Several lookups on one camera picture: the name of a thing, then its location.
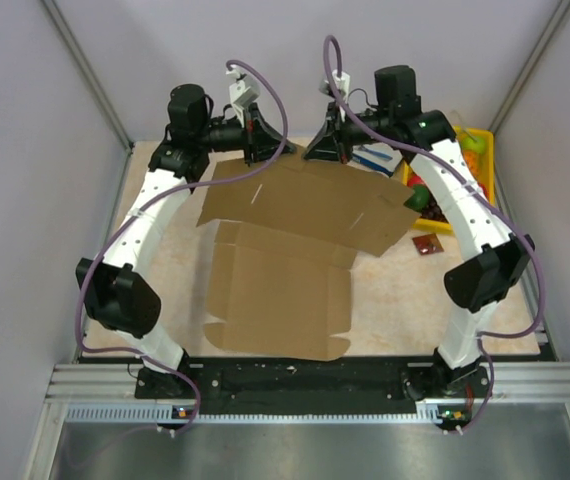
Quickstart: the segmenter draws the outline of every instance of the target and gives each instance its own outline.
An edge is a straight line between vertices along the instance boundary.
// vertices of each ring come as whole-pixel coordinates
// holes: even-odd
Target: cardboard box
[[[221,222],[207,294],[215,346],[333,360],[349,348],[350,269],[357,251],[382,255],[418,218],[412,190],[383,175],[307,162],[303,148],[255,177],[208,190],[198,225]],[[220,162],[214,179],[247,173]]]

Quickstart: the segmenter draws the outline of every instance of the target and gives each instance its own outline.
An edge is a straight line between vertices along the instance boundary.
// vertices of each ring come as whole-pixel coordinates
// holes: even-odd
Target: gray floor
[[[81,462],[127,425],[65,427]],[[562,405],[496,405],[464,437],[429,425],[201,425],[170,440],[133,434],[82,470],[57,457],[56,479],[570,480]]]

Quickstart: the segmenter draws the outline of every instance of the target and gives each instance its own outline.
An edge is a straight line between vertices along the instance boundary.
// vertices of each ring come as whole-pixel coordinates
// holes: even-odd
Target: gray wall
[[[74,267],[99,245],[123,153],[36,0],[0,1],[0,480],[23,468]]]
[[[549,284],[548,321],[570,358],[570,18],[497,137],[510,203]]]
[[[227,103],[229,58],[273,81],[294,133],[315,133],[327,105],[317,91],[327,33],[342,43],[353,86],[373,93],[374,70],[407,63],[427,108],[456,108],[470,125],[487,127],[556,3],[59,0],[136,140],[162,136],[169,92],[178,84],[199,83],[219,109]],[[354,102],[364,106],[361,94]],[[263,105],[279,128],[272,103]]]

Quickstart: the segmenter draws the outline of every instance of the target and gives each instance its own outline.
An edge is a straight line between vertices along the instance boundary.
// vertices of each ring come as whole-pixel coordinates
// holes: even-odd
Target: yellow plastic crate
[[[463,138],[466,133],[462,131],[460,127],[454,127],[456,130],[456,139],[460,140]],[[485,185],[487,188],[487,194],[489,195],[489,202],[492,205],[496,205],[495,198],[494,198],[494,135],[492,132],[488,132],[487,130],[478,130],[476,128],[468,128],[467,129],[472,135],[476,137],[482,137],[487,142],[487,151],[481,155],[479,159],[479,176],[477,180]],[[402,164],[402,180],[403,184],[407,185],[407,181],[409,180],[410,175],[412,174],[412,169],[410,168],[407,163],[403,162]],[[452,226],[446,222],[437,222],[435,220],[428,220],[426,218],[419,218],[414,223],[414,228],[418,230],[423,230],[426,232],[434,232],[434,233],[454,233]]]

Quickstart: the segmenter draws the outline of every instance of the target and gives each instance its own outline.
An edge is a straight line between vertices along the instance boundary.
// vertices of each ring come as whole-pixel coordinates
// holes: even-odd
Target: beige table surface
[[[295,138],[298,144],[309,139]],[[117,223],[120,224],[136,198],[156,142],[136,144],[123,190]],[[213,163],[237,158],[238,152],[210,155],[203,180],[211,178]],[[149,275],[149,284],[161,297],[160,321],[169,335],[190,355],[238,355],[214,347],[202,326],[216,321],[205,310],[214,234],[218,222],[196,228],[205,189],[197,189],[174,215],[161,241]],[[443,287],[443,274],[461,263],[454,236],[439,235],[444,253],[421,257],[409,231],[382,257],[360,253],[352,270],[352,329],[347,355],[426,355],[438,346],[448,322],[451,301]],[[522,288],[512,288],[501,302],[491,329],[516,332],[531,322]],[[90,347],[126,346],[126,342],[98,322],[89,324],[86,344]],[[485,340],[494,354],[536,354],[533,335],[517,340]]]

